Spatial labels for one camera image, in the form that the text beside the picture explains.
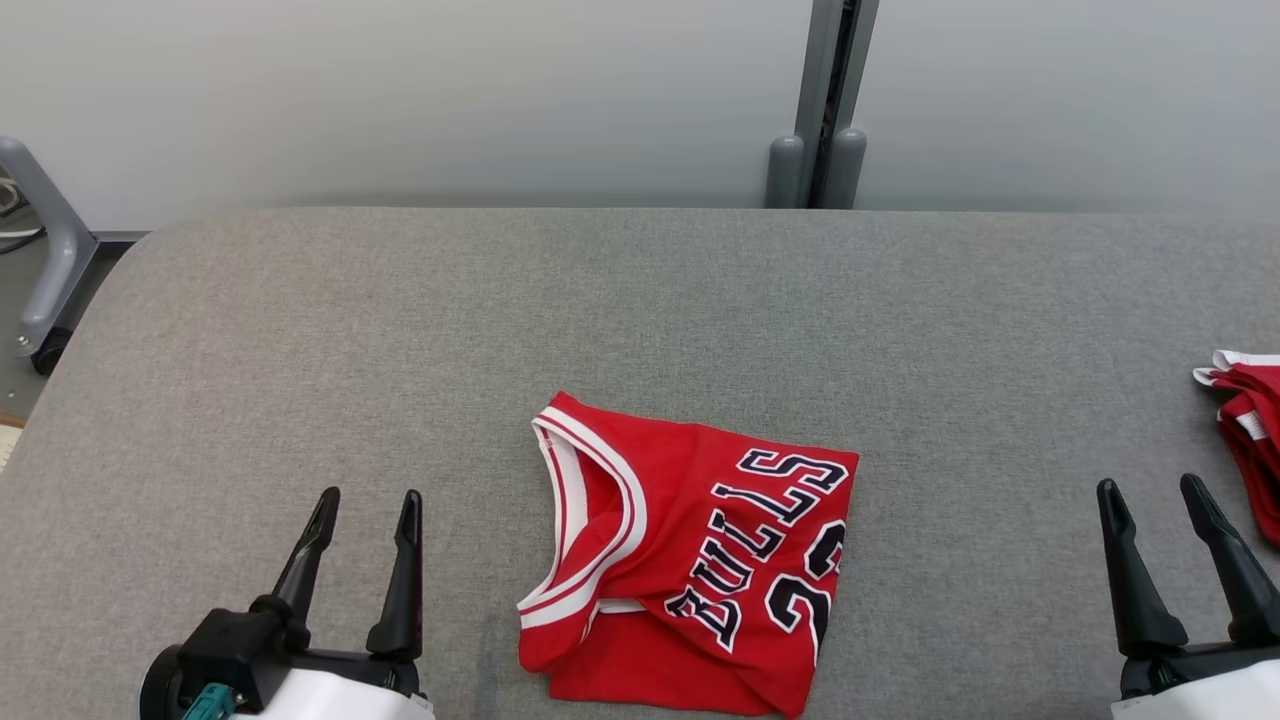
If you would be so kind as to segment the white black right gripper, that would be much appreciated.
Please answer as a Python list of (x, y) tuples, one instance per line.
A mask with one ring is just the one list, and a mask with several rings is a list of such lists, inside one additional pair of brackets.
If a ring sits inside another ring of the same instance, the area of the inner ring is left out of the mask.
[(1183, 648), (1187, 630), (1155, 587), (1125, 498), (1114, 479), (1102, 479), (1096, 496), (1115, 634), (1129, 659), (1112, 717), (1277, 719), (1277, 588), (1198, 475), (1184, 474), (1180, 492), (1213, 560), (1231, 614), (1228, 634), (1236, 644)]

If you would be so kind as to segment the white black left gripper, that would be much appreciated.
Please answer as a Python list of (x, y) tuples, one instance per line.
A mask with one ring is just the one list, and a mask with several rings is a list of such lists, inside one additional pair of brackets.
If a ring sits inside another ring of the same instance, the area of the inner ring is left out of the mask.
[(237, 719), (434, 719), (416, 661), (422, 655), (422, 496), (408, 489), (393, 534), (396, 560), (381, 615), (366, 641), (369, 653), (306, 650), (317, 570), (332, 542), (340, 489), (321, 492), (273, 594), (291, 612), (285, 623), (285, 674), (261, 708)]

